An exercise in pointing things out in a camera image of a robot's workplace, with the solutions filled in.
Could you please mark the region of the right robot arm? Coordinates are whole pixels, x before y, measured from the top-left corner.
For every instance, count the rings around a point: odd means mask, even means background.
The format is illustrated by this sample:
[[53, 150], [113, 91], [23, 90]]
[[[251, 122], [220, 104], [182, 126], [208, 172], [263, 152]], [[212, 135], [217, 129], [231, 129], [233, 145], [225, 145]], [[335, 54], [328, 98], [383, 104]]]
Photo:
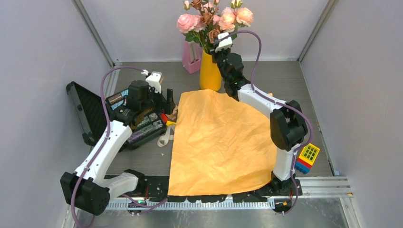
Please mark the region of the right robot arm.
[[239, 54], [228, 49], [213, 51], [212, 60], [218, 66], [227, 95], [252, 106], [270, 121], [270, 137], [277, 148], [270, 188], [278, 195], [286, 192], [299, 195], [294, 167], [297, 151], [308, 133], [299, 103], [278, 100], [253, 86], [243, 75]]

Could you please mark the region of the orange yellow wrapping paper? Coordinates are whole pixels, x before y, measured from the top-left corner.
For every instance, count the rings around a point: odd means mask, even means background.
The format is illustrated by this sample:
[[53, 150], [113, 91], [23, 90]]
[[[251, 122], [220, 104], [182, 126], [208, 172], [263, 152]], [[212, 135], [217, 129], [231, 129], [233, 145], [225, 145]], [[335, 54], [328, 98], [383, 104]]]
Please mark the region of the orange yellow wrapping paper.
[[185, 92], [174, 130], [168, 194], [257, 190], [272, 181], [276, 155], [264, 114], [213, 90]]

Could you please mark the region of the brown dried flower stem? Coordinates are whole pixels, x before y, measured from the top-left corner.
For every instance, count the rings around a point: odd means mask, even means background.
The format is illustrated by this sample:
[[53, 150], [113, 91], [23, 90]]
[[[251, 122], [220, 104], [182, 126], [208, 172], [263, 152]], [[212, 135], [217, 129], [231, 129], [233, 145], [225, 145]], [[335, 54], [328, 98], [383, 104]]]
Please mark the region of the brown dried flower stem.
[[211, 53], [213, 49], [215, 38], [220, 33], [218, 21], [220, 20], [219, 11], [216, 15], [212, 15], [210, 13], [204, 13], [201, 15], [198, 12], [198, 15], [201, 16], [201, 21], [205, 25], [204, 30], [200, 31], [200, 44], [199, 46], [205, 51], [207, 54]]

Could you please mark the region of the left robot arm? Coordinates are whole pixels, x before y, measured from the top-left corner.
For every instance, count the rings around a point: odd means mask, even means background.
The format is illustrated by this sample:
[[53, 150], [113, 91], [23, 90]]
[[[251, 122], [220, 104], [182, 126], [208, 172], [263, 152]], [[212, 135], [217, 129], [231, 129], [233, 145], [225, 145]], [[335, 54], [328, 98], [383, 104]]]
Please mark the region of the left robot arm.
[[140, 172], [128, 169], [111, 179], [105, 175], [143, 119], [149, 113], [171, 114], [175, 103], [172, 89], [163, 93], [150, 82], [136, 80], [126, 91], [108, 97], [103, 106], [108, 121], [101, 138], [81, 165], [60, 179], [66, 202], [95, 216], [105, 211], [110, 200], [125, 193], [135, 197], [145, 193], [145, 176]]

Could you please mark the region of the pink bud flower stem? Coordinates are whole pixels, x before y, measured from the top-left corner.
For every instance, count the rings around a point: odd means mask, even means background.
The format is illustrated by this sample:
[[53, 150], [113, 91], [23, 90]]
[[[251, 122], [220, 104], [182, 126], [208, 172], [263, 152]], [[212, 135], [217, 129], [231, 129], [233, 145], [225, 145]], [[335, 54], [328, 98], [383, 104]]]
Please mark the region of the pink bud flower stem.
[[185, 10], [195, 9], [201, 15], [210, 13], [216, 15], [219, 11], [220, 0], [184, 0], [183, 7]]

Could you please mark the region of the cream ribbon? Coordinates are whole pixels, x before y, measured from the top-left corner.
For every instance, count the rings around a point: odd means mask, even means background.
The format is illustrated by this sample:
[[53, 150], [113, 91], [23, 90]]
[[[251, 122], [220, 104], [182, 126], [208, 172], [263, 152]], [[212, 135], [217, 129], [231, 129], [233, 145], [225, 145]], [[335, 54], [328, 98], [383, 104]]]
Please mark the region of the cream ribbon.
[[157, 145], [159, 147], [164, 147], [168, 144], [169, 141], [174, 140], [174, 130], [175, 130], [175, 125], [171, 124], [167, 127], [165, 134], [159, 137], [157, 141]]

